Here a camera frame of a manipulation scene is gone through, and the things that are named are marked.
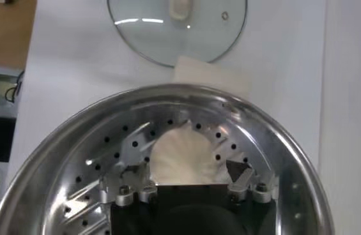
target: metal fixture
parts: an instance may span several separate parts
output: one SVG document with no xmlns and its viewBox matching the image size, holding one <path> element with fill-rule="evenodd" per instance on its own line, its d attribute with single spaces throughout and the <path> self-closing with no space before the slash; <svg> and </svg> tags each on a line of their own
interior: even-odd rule
<svg viewBox="0 0 361 235">
<path fill-rule="evenodd" d="M 128 186 L 123 185 L 119 188 L 116 196 L 116 204 L 118 206 L 129 206 L 134 202 L 134 191 Z"/>
<path fill-rule="evenodd" d="M 215 185 L 156 185 L 160 203 L 156 213 L 161 216 L 154 219 L 153 204 L 137 200 L 137 194 L 141 201 L 153 195 L 144 190 L 153 174 L 145 158 L 151 157 L 157 139 L 182 125 L 190 125 L 210 141 L 210 164 L 224 174 L 216 175 L 219 178 L 213 179 L 218 182 Z M 243 184 L 238 181 L 227 189 L 229 179 L 235 182 L 242 174 Z M 268 187 L 276 185 L 275 179 L 280 188 L 278 199 L 267 204 L 252 203 L 251 194 L 263 190 L 259 183 L 265 182 Z M 293 184 L 301 187 L 294 192 Z M 233 189 L 236 185 L 252 186 L 251 190 L 239 191 Z M 245 201 L 232 204 L 239 207 L 236 212 L 222 201 L 228 191 L 239 199 L 245 194 Z M 278 228 L 279 234 L 334 234 L 317 174 L 281 125 L 240 98 L 208 87 L 181 84 L 144 87 L 108 97 L 52 132 L 22 166 L 1 201 L 0 234 L 113 234 L 111 229 L 122 224 L 111 222 L 142 216 L 138 209 L 152 216 L 154 224 L 175 223 L 164 219 L 179 214 L 165 217 L 168 211 L 162 211 L 176 208 L 173 203 L 178 201 L 172 196 L 182 203 L 192 197 L 190 201 L 205 204 L 186 207 L 188 215 L 196 215 L 196 210 L 205 211 L 207 216 L 227 215 L 231 224 L 238 224 L 233 213 L 243 218 L 247 210 L 253 217 L 244 221 L 252 221 L 248 224 L 255 228 L 252 235 L 267 228 L 274 232 Z M 252 209 L 270 216 L 254 216 L 257 214 Z M 262 227 L 259 220 L 269 220 L 271 225 Z M 216 221 L 222 225 L 223 220 Z"/>
<path fill-rule="evenodd" d="M 155 197 L 157 197 L 157 187 L 153 185 L 146 186 L 139 192 L 139 200 L 144 203 L 150 203 Z"/>
<path fill-rule="evenodd" d="M 243 174 L 237 179 L 236 182 L 230 184 L 227 189 L 229 194 L 237 201 L 244 201 L 249 190 L 251 176 L 254 174 L 254 170 L 247 168 Z"/>
<path fill-rule="evenodd" d="M 258 183 L 252 191 L 252 197 L 256 202 L 269 203 L 272 199 L 272 191 L 264 183 Z"/>
</svg>

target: stainless steel bowl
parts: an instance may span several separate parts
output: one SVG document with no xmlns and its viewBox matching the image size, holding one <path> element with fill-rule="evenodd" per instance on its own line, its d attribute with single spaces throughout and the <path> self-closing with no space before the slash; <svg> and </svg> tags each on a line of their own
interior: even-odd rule
<svg viewBox="0 0 361 235">
<path fill-rule="evenodd" d="M 287 131 L 249 102 L 181 84 L 110 96 L 53 131 L 0 203 L 0 234 L 107 234 L 107 203 L 121 184 L 113 175 L 129 165 L 145 175 L 155 141 L 185 125 L 210 140 L 214 155 L 250 164 L 256 182 L 273 188 L 275 234 L 334 234 L 318 176 Z"/>
</svg>

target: metal clamp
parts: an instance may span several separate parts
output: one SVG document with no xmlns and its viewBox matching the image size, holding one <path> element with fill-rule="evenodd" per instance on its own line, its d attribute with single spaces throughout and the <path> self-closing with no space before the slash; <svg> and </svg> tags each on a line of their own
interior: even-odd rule
<svg viewBox="0 0 361 235">
<path fill-rule="evenodd" d="M 245 169 L 243 174 L 236 180 L 236 182 L 227 186 L 229 195 L 234 197 L 237 201 L 244 201 L 247 196 L 247 191 L 250 186 L 250 179 L 254 174 L 251 168 Z"/>
</svg>

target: glass lid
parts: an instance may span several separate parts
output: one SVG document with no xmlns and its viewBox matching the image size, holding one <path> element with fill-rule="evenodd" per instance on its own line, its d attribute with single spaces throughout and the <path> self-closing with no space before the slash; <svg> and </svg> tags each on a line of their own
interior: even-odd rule
<svg viewBox="0 0 361 235">
<path fill-rule="evenodd" d="M 210 62 L 240 35 L 247 0 L 108 0 L 114 25 L 143 57 L 174 66 L 178 56 Z"/>
</svg>

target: bolt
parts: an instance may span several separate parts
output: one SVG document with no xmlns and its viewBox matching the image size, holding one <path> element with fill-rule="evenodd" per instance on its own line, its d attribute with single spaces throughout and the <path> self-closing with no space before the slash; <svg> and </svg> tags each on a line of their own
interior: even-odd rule
<svg viewBox="0 0 361 235">
<path fill-rule="evenodd" d="M 221 18 L 223 18 L 223 20 L 228 20 L 229 19 L 229 14 L 226 11 L 223 11 L 223 13 L 221 13 Z"/>
<path fill-rule="evenodd" d="M 122 185 L 119 187 L 119 194 L 121 194 L 121 195 L 128 194 L 129 191 L 130 191 L 130 188 L 128 185 Z"/>
<path fill-rule="evenodd" d="M 264 183 L 258 183 L 256 186 L 258 192 L 267 192 L 267 186 Z"/>
</svg>

